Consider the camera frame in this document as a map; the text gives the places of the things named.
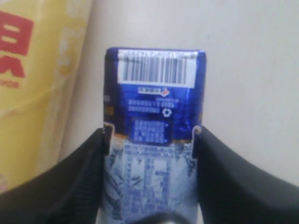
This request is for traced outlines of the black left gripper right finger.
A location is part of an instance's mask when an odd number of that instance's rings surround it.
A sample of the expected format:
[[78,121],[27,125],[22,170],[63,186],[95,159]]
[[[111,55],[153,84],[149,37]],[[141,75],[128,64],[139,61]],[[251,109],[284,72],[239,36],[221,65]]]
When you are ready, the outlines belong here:
[[194,143],[206,224],[297,224],[299,188],[251,164],[207,128]]

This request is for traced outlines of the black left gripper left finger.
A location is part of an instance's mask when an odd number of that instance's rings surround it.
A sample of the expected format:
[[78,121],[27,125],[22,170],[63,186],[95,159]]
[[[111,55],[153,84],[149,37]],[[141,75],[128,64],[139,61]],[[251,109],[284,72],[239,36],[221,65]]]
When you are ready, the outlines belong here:
[[1,224],[94,224],[101,204],[103,160],[99,128],[53,168],[1,194]]

